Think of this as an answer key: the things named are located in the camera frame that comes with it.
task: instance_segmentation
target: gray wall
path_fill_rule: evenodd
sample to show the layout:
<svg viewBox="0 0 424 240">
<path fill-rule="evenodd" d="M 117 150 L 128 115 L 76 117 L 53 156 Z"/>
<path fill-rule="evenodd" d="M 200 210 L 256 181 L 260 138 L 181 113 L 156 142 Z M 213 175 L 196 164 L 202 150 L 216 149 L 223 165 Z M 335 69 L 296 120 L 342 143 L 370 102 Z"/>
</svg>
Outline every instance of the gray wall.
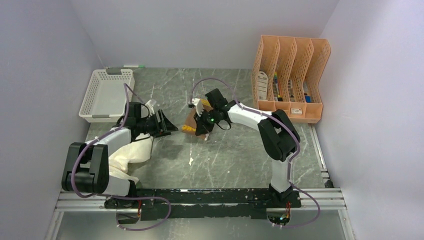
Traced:
<svg viewBox="0 0 424 240">
<path fill-rule="evenodd" d="M 319 37 L 339 0 L 71 0 L 106 66 L 250 69 L 260 35 Z"/>
<path fill-rule="evenodd" d="M 67 0 L 2 1 L 0 7 L 0 239 L 43 239 L 61 189 L 93 44 Z"/>
<path fill-rule="evenodd" d="M 424 239 L 423 13 L 418 0 L 341 0 L 321 35 L 318 137 L 358 240 Z"/>
</svg>

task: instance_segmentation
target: purple cable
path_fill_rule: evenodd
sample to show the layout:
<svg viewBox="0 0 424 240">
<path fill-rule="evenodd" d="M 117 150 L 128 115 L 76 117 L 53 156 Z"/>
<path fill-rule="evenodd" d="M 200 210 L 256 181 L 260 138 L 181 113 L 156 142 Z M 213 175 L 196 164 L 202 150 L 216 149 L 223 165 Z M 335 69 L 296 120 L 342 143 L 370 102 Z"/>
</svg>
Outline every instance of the purple cable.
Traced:
<svg viewBox="0 0 424 240">
<path fill-rule="evenodd" d="M 100 140 L 102 140 L 102 139 L 104 139 L 104 138 L 106 138 L 107 136 L 109 136 L 109 135 L 111 135 L 111 134 L 113 134 L 114 132 L 116 132 L 116 131 L 119 131 L 120 129 L 122 129 L 123 127 L 124 127 L 124 124 L 125 124 L 125 122 L 127 121 L 127 118 L 128 118 L 128 112 L 130 111 L 130 97 L 128 96 L 128 89 L 132 92 L 132 94 L 134 94 L 134 96 L 141 102 L 141 103 L 143 103 L 143 100 L 131 89 L 131 87 L 130 86 L 128 86 L 128 84 L 126 84 L 126 83 L 124 83 L 123 84 L 123 86 L 124 86 L 124 89 L 125 89 L 125 97 L 126 97 L 126 111 L 125 111 L 125 115 L 124 115 L 124 117 L 123 117 L 123 120 L 122 120 L 122 122 L 121 122 L 121 124 L 119 125 L 119 127 L 118 128 L 116 128 L 116 129 L 114 129 L 114 130 L 110 130 L 110 131 L 108 131 L 108 132 L 106 132 L 105 134 L 103 134 L 102 136 L 100 136 L 100 137 L 98 137 L 98 138 L 96 138 L 96 139 L 94 139 L 93 141 L 91 141 L 91 142 L 89 142 L 85 147 L 84 147 L 84 149 L 82 149 L 82 151 L 81 151 L 81 153 L 78 155 L 78 157 L 76 158 L 76 161 L 75 161 L 75 164 L 73 165 L 73 168 L 72 168 L 72 172 L 71 172 L 71 175 L 70 175 L 70 183 L 71 183 L 71 185 L 72 185 L 72 190 L 76 193 L 76 195 L 78 195 L 80 198 L 83 198 L 83 199 L 86 199 L 86 198 L 89 198 L 89 197 L 91 197 L 91 196 L 94 196 L 94 195 L 96 195 L 95 193 L 90 193 L 90 194 L 88 194 L 88 195 L 83 195 L 79 190 L 78 190 L 78 188 L 77 188 L 77 185 L 76 185 L 76 183 L 75 183 L 75 174 L 76 174 L 76 171 L 77 171 L 77 168 L 78 168 L 78 165 L 80 164 L 80 161 L 81 161 L 81 159 L 83 158 L 83 156 L 84 156 L 84 154 L 86 153 L 86 151 L 89 149 L 89 147 L 91 147 L 93 144 L 95 144 L 95 143 L 97 143 L 98 141 L 100 141 Z M 167 204 L 168 204 L 168 206 L 169 206 L 169 210 L 168 210 L 168 213 L 167 213 L 167 215 L 165 216 L 165 218 L 164 219 L 162 219 L 162 221 L 160 221 L 160 222 L 158 222 L 158 223 L 156 223 L 156 224 L 154 224 L 154 225 L 152 225 L 152 226 L 149 226 L 149 227 L 146 227 L 146 228 L 140 228 L 140 229 L 135 229 L 135 228 L 126 228 L 126 227 L 123 227 L 122 225 L 120 225 L 119 223 L 118 223 L 118 227 L 119 228 L 121 228 L 121 229 L 124 229 L 124 230 L 128 230 L 128 231 L 145 231 L 145 230 L 149 230 L 149 229 L 152 229 L 152 228 L 155 228 L 155 227 L 157 227 L 157 226 L 159 226 L 159 225 L 161 225 L 161 224 L 163 224 L 167 219 L 168 219 L 168 217 L 170 216 L 170 214 L 171 214 L 171 203 L 170 203 L 170 201 L 168 201 L 168 199 L 166 199 L 166 198 L 163 198 L 163 197 L 160 197 L 160 196 L 148 196 L 148 197 L 126 197 L 126 196 L 115 196 L 115 195 L 103 195 L 103 194 L 99 194 L 99 196 L 104 196 L 104 197 L 111 197 L 111 198 L 114 198 L 114 199 L 122 199 L 122 200 L 149 200 L 149 199 L 158 199 L 158 200 L 162 200 L 162 201 L 165 201 Z"/>
<path fill-rule="evenodd" d="M 300 188 L 298 188 L 297 186 L 295 186 L 291 181 L 290 181 L 290 176 L 291 176 L 291 173 L 292 173 L 292 171 L 291 171 L 291 169 L 292 169 L 292 161 L 293 161 L 293 159 L 301 152 L 301 145 L 300 145 L 300 143 L 299 143 L 299 141 L 298 141 L 298 139 L 296 138 L 296 136 L 293 134 L 293 132 L 292 131 L 290 131 L 290 129 L 286 126 L 286 125 L 284 125 L 284 123 L 282 123 L 280 120 L 278 120 L 277 118 L 275 118 L 275 117 L 273 117 L 273 116 L 271 116 L 271 115 L 269 115 L 269 114 L 266 114 L 266 113 L 261 113 L 259 110 L 256 110 L 256 109 L 253 109 L 253 108 L 250 108 L 250 107 L 247 107 L 247 106 L 242 106 L 242 105 L 240 105 L 240 103 L 239 103 L 239 101 L 237 100 L 237 97 L 236 97 L 236 91 L 235 90 L 233 90 L 231 87 L 230 87 L 230 85 L 228 85 L 228 83 L 226 83 L 225 81 L 223 81 L 223 80 L 221 80 L 221 79 L 218 79 L 218 78 L 214 78 L 214 77 L 207 77 L 207 78 L 203 78 L 203 79 L 201 79 L 201 80 L 199 80 L 198 82 L 196 82 L 196 84 L 194 84 L 194 86 L 193 86 L 193 89 L 191 90 L 191 95 L 190 95 L 190 99 L 188 100 L 188 103 L 189 104 L 192 104 L 192 102 L 193 102 L 193 94 L 194 94 L 194 92 L 195 92 L 195 89 L 196 89 L 196 87 L 197 87 L 197 85 L 199 84 L 199 83 L 201 83 L 201 82 L 203 82 L 203 81 L 206 81 L 206 80 L 216 80 L 216 81 L 219 81 L 219 82 L 221 82 L 221 83 L 223 83 L 231 92 L 232 92 L 232 97 L 233 97 L 233 99 L 234 99 L 234 101 L 235 101 L 235 104 L 237 104 L 237 106 L 239 107 L 239 108 L 241 108 L 242 110 L 246 110 L 246 111 L 248 111 L 248 112 L 251 112 L 251 113 L 255 113 L 255 114 L 259 114 L 259 115 L 263 115 L 263 116 L 266 116 L 266 117 L 268 117 L 268 118 L 270 118 L 271 120 L 273 120 L 273 121 L 275 121 L 277 124 L 279 124 L 284 130 L 286 130 L 287 132 L 288 132 L 288 134 L 290 135 L 290 137 L 292 137 L 293 138 L 293 140 L 294 140 L 294 142 L 296 143 L 296 151 L 294 152 L 294 154 L 290 157 L 290 159 L 288 160 L 288 165 L 287 165 L 287 181 L 288 181 L 288 183 L 294 188 L 294 189 L 296 189 L 296 190 L 298 190 L 299 192 L 301 192 L 301 193 L 303 193 L 303 194 L 305 194 L 306 196 L 308 196 L 310 199 L 312 199 L 312 201 L 316 204 L 316 206 L 317 206 L 317 208 L 318 208 L 318 211 L 317 211 L 317 213 L 316 213 L 316 215 L 315 215 L 315 217 L 313 217 L 311 220 L 309 220 L 309 221 L 307 221 L 307 222 L 304 222 L 304 223 L 301 223 L 301 224 L 297 224 L 297 225 L 291 225 L 291 226 L 280 226 L 280 227 L 282 227 L 282 228 L 285 228 L 285 229 L 293 229 L 293 228 L 298 228 L 298 227 L 303 227 L 303 226 L 306 226 L 306 225 L 308 225 L 308 224 L 310 224 L 310 223 L 313 223 L 313 222 L 315 222 L 317 219 L 318 219 L 318 217 L 320 216 L 320 214 L 321 214 L 321 208 L 320 208 L 320 205 L 318 204 L 318 202 L 317 202 L 317 200 L 315 199 L 315 198 L 313 198 L 309 193 L 307 193 L 307 192 L 305 192 L 305 191 L 303 191 L 303 190 L 301 190 Z"/>
</svg>

